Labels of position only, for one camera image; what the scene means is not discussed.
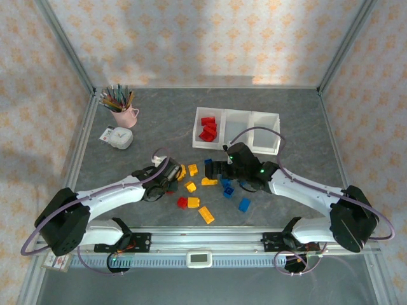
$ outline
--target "red lego brick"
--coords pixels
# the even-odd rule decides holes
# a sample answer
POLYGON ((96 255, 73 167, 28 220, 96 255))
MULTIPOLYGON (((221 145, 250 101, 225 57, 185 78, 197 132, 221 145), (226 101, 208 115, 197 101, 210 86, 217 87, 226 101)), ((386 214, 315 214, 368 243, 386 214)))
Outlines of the red lego brick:
POLYGON ((216 130, 211 129, 211 128, 209 128, 208 126, 205 126, 205 127, 203 128, 203 130, 204 130, 205 132, 211 134, 214 138, 217 137, 217 132, 216 132, 216 130))
POLYGON ((202 140, 204 140, 205 142, 212 142, 214 139, 215 139, 215 137, 213 136, 213 135, 211 135, 210 133, 207 133, 207 132, 202 132, 200 135, 199 135, 199 137, 202 139, 202 140))
POLYGON ((185 197, 180 197, 177 201, 177 205, 179 208, 185 210, 188 207, 188 199, 186 199, 185 197))
POLYGON ((208 126, 212 130, 217 131, 217 124, 216 123, 207 123, 206 126, 208 126))
POLYGON ((201 119, 201 124, 206 125, 207 123, 216 123, 215 117, 214 116, 209 116, 208 118, 202 118, 201 119))

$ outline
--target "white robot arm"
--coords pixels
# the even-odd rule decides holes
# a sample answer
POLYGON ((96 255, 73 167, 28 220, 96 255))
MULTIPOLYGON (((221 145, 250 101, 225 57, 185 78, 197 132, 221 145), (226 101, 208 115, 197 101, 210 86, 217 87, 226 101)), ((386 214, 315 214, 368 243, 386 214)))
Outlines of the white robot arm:
POLYGON ((220 174, 223 179, 247 182, 255 190, 291 198, 324 216, 316 219, 295 217, 277 243, 285 244, 292 251, 310 242, 337 242, 352 252, 363 249, 378 224, 378 217, 366 208, 343 199, 351 198, 370 207, 359 188, 349 186, 344 190, 325 186, 294 175, 276 163, 261 163, 244 143, 224 148, 228 161, 206 164, 206 177, 215 179, 220 174))
POLYGON ((81 245, 114 245, 121 250, 130 243, 131 232, 119 219, 97 221, 94 218, 114 208, 141 200, 157 200, 167 191, 176 191, 181 166, 166 158, 157 167, 149 166, 133 172, 121 181, 90 191, 72 192, 61 189, 35 221, 38 227, 50 214, 66 205, 39 230, 56 256, 69 253, 81 245))

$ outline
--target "pink mug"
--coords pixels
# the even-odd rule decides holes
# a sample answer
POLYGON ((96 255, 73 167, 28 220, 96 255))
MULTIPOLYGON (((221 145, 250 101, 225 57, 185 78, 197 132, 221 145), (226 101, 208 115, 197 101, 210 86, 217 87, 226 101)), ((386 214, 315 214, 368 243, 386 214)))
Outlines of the pink mug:
POLYGON ((119 127, 130 128, 137 123, 137 116, 139 115, 140 110, 133 108, 133 105, 130 105, 123 112, 110 112, 113 114, 119 127))

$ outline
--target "white compartment box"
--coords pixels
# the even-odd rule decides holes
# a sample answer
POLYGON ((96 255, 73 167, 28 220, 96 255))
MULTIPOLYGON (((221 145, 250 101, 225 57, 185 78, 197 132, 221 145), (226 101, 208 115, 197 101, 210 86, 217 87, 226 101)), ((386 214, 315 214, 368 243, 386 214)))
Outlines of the white compartment box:
MULTIPOLYGON (((243 130, 254 126, 267 127, 280 133, 280 116, 267 112, 197 107, 192 147, 223 150, 223 144, 232 141, 243 130), (213 142, 205 142, 199 137, 204 130, 201 119, 209 116, 214 116, 217 123, 217 137, 213 142)), ((254 153, 276 155, 279 151, 280 137, 266 130, 251 130, 243 134, 237 142, 245 143, 254 153)))

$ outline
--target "wallpaper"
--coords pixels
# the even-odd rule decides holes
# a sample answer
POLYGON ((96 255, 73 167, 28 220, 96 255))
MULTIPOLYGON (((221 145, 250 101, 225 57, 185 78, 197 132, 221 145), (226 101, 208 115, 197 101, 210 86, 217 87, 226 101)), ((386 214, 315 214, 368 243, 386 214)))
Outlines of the wallpaper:
POLYGON ((50 0, 95 86, 313 86, 362 0, 50 0))
POLYGON ((29 265, 20 247, 62 187, 89 94, 32 0, 0 6, 0 303, 29 265))
MULTIPOLYGON (((324 95, 351 183, 396 228, 382 243, 400 304, 407 300, 407 6, 379 1, 324 95)), ((379 233, 388 234, 383 222, 379 233)))

